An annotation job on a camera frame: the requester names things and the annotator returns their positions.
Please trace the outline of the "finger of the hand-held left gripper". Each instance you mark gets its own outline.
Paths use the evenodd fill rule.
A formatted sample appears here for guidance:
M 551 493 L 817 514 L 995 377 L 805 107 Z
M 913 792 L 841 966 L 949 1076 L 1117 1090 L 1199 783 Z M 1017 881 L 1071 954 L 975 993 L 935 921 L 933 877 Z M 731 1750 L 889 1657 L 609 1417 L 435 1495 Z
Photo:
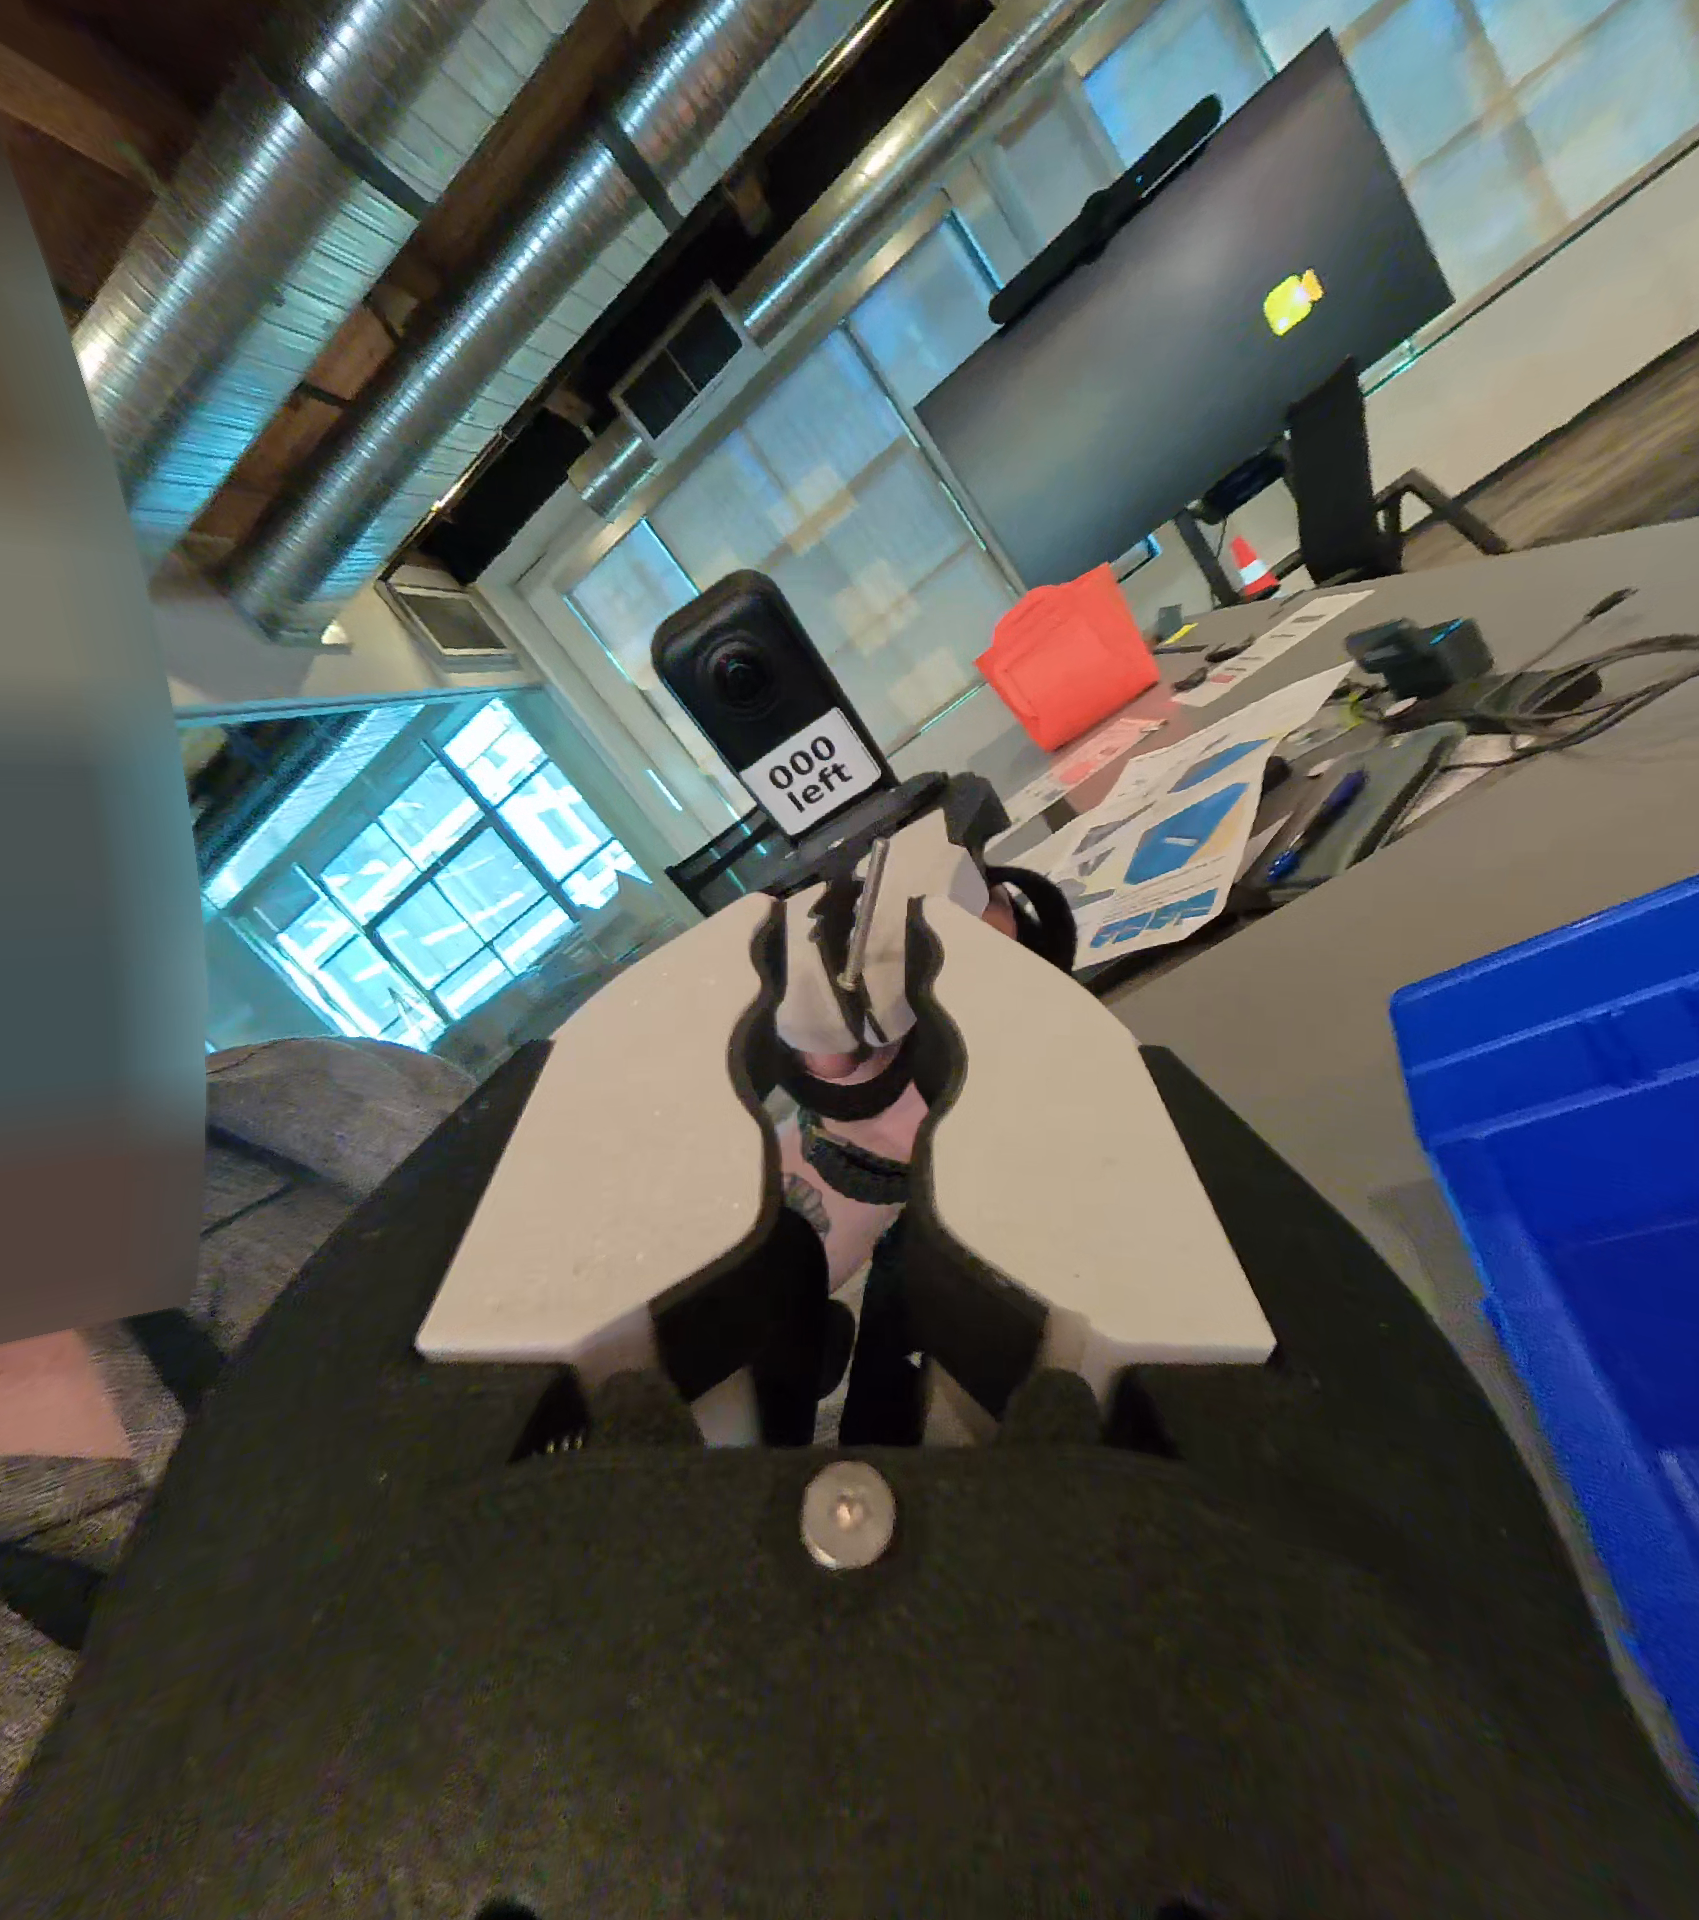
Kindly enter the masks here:
M 911 1026 L 907 989 L 909 910 L 919 900 L 947 900 L 979 918 L 989 884 L 971 851 L 949 838 L 943 818 L 919 818 L 895 829 L 865 861 L 875 879 L 865 908 L 865 1036 L 899 1040 Z
M 859 1049 L 861 1014 L 841 988 L 855 910 L 825 896 L 783 900 L 783 988 L 775 1027 L 791 1049 Z

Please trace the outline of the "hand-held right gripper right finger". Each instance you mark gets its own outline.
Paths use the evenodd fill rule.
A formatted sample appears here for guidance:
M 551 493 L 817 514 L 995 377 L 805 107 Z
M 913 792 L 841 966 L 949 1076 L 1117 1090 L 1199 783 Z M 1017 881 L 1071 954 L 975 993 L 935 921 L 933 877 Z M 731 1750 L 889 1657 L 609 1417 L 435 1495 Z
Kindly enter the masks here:
M 909 908 L 909 1223 L 943 1365 L 1261 1365 L 1275 1332 L 1143 1049 L 953 900 Z

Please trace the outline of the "long metal bolt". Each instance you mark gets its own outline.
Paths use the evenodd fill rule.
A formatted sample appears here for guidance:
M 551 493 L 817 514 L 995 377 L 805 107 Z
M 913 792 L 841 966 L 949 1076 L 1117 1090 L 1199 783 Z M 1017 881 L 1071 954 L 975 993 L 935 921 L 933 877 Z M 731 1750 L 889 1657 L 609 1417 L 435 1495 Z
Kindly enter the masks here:
M 835 985 L 845 993 L 861 989 L 865 956 L 875 925 L 877 897 L 885 875 L 891 838 L 879 835 L 869 843 L 861 864 L 861 881 L 853 903 L 851 929 L 847 934 L 843 964 L 835 973 Z

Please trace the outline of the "blue plastic storage bin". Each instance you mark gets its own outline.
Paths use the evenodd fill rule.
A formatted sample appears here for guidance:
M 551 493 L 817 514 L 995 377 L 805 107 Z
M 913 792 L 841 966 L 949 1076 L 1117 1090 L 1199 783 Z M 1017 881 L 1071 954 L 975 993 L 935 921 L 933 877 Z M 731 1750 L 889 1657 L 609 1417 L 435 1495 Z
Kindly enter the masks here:
M 1699 875 L 1389 999 L 1445 1204 L 1699 1775 Z

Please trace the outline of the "person's left forearm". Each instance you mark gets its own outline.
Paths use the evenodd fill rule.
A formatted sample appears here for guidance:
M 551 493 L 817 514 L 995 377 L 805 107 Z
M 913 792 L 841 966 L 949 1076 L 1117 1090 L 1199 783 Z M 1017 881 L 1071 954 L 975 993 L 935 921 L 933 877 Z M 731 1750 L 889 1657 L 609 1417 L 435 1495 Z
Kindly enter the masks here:
M 877 1206 L 847 1198 L 809 1180 L 799 1170 L 783 1174 L 783 1206 L 795 1211 L 817 1235 L 827 1262 L 827 1289 L 841 1293 L 867 1268 L 879 1239 L 903 1211 L 901 1206 Z

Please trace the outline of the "person's left hand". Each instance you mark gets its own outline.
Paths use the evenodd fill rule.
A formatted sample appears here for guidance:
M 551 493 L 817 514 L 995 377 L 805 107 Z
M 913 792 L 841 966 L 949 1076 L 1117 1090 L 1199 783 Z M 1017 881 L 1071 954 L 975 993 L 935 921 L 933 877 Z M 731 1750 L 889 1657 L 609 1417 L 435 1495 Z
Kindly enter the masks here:
M 899 1052 L 901 1045 L 889 1045 L 861 1060 L 851 1060 L 849 1054 L 805 1054 L 803 1068 L 815 1079 L 857 1086 L 875 1079 Z M 817 1119 L 817 1126 L 831 1137 L 855 1143 L 875 1156 L 909 1159 L 911 1142 L 925 1111 L 927 1106 L 919 1090 L 913 1082 L 907 1082 L 899 1087 L 897 1097 L 875 1115 L 865 1115 L 863 1119 L 823 1115 Z

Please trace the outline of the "black wristwatch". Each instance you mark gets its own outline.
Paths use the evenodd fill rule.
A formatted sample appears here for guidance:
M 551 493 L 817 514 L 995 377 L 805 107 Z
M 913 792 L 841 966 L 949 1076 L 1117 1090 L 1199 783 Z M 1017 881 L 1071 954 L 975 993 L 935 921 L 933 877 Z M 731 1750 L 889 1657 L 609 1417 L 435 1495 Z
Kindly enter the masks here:
M 837 1137 L 807 1109 L 797 1113 L 797 1135 L 803 1159 L 823 1187 L 861 1206 L 899 1208 L 907 1201 L 909 1161 Z

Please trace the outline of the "printed leaflet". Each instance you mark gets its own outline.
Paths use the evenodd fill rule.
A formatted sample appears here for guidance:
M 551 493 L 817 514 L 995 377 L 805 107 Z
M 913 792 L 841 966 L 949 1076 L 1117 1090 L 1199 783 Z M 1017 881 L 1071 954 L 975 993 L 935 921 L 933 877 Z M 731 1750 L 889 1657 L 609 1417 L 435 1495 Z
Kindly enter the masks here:
M 1245 864 L 1273 740 L 1235 731 L 1149 755 L 1151 777 L 1049 841 L 1037 869 L 1071 908 L 1079 975 L 1217 919 Z

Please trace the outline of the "red bag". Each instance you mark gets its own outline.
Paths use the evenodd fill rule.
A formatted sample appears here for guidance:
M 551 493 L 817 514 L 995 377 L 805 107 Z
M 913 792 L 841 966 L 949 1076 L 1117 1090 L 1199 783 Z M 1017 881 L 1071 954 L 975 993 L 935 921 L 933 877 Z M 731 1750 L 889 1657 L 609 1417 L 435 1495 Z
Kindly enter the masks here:
M 1043 752 L 1067 747 L 1159 686 L 1159 668 L 1111 564 L 1029 588 L 973 662 Z

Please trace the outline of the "blue pen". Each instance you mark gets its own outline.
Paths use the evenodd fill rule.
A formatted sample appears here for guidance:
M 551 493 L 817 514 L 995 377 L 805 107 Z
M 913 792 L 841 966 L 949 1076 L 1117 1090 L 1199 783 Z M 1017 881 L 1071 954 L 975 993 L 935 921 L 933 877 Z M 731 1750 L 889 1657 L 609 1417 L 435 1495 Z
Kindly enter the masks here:
M 1293 875 L 1297 864 L 1311 851 L 1319 839 L 1341 821 L 1341 815 L 1361 795 L 1367 783 L 1367 771 L 1355 768 L 1327 788 L 1319 802 L 1293 828 L 1287 828 L 1283 839 L 1267 854 L 1261 864 L 1257 884 L 1267 891 Z

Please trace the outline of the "dark grey pad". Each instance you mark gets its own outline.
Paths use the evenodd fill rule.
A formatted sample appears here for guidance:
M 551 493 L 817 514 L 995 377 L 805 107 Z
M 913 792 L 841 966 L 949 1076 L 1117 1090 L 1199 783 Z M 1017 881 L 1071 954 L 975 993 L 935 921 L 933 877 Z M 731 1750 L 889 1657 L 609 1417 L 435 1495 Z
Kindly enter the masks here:
M 1461 724 L 1443 722 L 1415 731 L 1395 731 L 1357 755 L 1345 769 L 1333 774 L 1325 785 L 1329 790 L 1355 768 L 1363 768 L 1369 776 L 1365 790 L 1341 815 L 1341 821 L 1329 828 L 1319 843 L 1305 854 L 1293 875 L 1267 891 L 1257 884 L 1263 860 L 1283 839 L 1285 832 L 1307 815 L 1325 790 L 1303 804 L 1293 821 L 1279 829 L 1269 851 L 1249 869 L 1245 881 L 1249 891 L 1259 900 L 1285 903 L 1361 864 L 1385 841 L 1407 806 L 1449 766 L 1465 736 Z

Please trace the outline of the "black charger device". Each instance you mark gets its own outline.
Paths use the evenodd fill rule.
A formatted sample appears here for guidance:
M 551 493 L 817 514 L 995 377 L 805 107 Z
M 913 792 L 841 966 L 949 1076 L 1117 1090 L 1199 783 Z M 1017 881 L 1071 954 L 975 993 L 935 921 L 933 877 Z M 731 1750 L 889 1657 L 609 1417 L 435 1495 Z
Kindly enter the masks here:
M 1361 673 L 1403 702 L 1439 699 L 1493 669 L 1485 635 L 1467 616 L 1433 626 L 1395 617 L 1349 634 L 1343 648 Z

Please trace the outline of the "black monitor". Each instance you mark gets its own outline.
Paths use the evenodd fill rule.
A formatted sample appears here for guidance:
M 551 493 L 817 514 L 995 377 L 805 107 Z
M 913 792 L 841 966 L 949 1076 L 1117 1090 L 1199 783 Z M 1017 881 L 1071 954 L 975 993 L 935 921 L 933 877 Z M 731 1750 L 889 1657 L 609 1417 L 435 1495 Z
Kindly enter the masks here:
M 915 409 L 1023 588 L 1073 579 L 1273 465 L 1319 586 L 1399 570 L 1417 498 L 1509 543 L 1417 469 L 1379 490 L 1359 376 L 1453 299 L 1329 31 L 1221 119 L 1105 250 Z

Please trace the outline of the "black video bar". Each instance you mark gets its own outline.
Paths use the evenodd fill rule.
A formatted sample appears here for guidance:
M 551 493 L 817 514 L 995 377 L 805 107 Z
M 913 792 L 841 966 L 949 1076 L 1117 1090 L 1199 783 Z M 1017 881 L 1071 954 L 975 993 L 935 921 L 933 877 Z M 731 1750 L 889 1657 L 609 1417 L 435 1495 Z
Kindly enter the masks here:
M 1177 179 L 1207 147 L 1221 126 L 1217 94 L 1189 107 L 1169 131 L 1107 186 L 1091 191 L 1075 217 L 1013 276 L 987 306 L 989 321 L 1009 327 L 1061 285 L 1083 263 L 1093 261 L 1107 242 L 1143 210 L 1169 181 Z

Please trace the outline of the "metal air duct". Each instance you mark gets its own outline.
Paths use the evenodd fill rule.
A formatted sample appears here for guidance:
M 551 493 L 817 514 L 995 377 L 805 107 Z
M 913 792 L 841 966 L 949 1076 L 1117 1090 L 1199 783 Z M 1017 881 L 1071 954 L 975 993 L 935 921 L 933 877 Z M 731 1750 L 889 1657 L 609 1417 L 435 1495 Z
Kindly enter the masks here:
M 1113 2 L 999 4 L 737 285 L 731 306 L 741 333 L 761 349 L 773 348 L 923 203 L 1027 83 L 1113 9 Z
M 835 80 L 883 12 L 677 6 L 235 546 L 223 572 L 233 605 L 273 639 L 317 643 L 697 203 Z
M 289 4 L 237 64 L 72 339 L 145 574 L 579 12 Z

